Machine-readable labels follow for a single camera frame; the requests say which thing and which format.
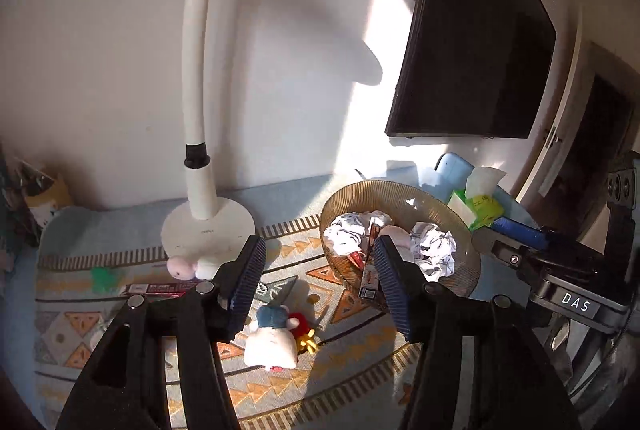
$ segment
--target lamp base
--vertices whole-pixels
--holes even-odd
[[[188,261],[206,257],[218,266],[235,260],[248,236],[255,233],[254,219],[244,206],[224,197],[218,197],[218,208],[208,220],[194,219],[189,201],[169,213],[160,234],[167,256]]]

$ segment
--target striped border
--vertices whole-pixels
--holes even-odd
[[[320,227],[320,215],[310,215],[287,222],[279,222],[257,230],[264,240],[273,240],[284,235],[293,235],[302,231],[308,231]],[[94,267],[126,267],[130,265],[144,264],[148,262],[162,262],[168,256],[161,245],[132,249],[129,251],[114,251],[112,253],[99,253],[94,255],[81,255],[63,257],[55,254],[41,256],[38,260],[38,269],[49,271],[89,271]]]
[[[419,344],[405,344],[356,376],[314,396],[238,421],[243,430],[288,430],[295,425],[322,419],[396,378],[405,368],[415,363],[419,355]]]
[[[132,249],[130,251],[113,251],[95,255],[61,257],[44,255],[38,260],[38,268],[49,271],[89,271],[93,267],[125,267],[167,260],[161,245]]]
[[[296,220],[267,225],[258,228],[257,233],[264,240],[271,240],[284,235],[293,235],[301,231],[308,231],[315,227],[320,227],[320,215],[309,215],[308,217],[302,217]]]

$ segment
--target television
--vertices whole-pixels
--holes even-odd
[[[386,134],[527,138],[555,41],[540,0],[416,0]]]

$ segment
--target desk lamp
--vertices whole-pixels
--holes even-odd
[[[238,256],[255,232],[254,219],[240,204],[216,194],[213,163],[204,134],[204,41],[209,0],[185,0],[182,23],[182,115],[186,143],[184,170],[187,202],[176,207],[162,225],[162,246],[169,257],[194,263],[201,257],[207,269],[195,275],[210,279],[218,267]],[[175,277],[193,278],[189,273]]]

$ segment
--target basket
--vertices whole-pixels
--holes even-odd
[[[326,259],[336,277],[344,286],[358,296],[362,271],[357,269],[346,256],[335,255],[324,241],[324,230],[338,215],[357,211],[380,210],[391,216],[393,223],[411,232],[416,222],[436,223],[442,231],[450,231],[456,240],[457,251],[453,254],[455,272],[438,282],[451,289],[456,295],[468,297],[480,278],[480,255],[471,244],[471,232],[462,219],[428,193],[408,185],[392,181],[361,181],[336,191],[322,208],[320,215],[320,235]],[[385,305],[383,299],[374,302]]]

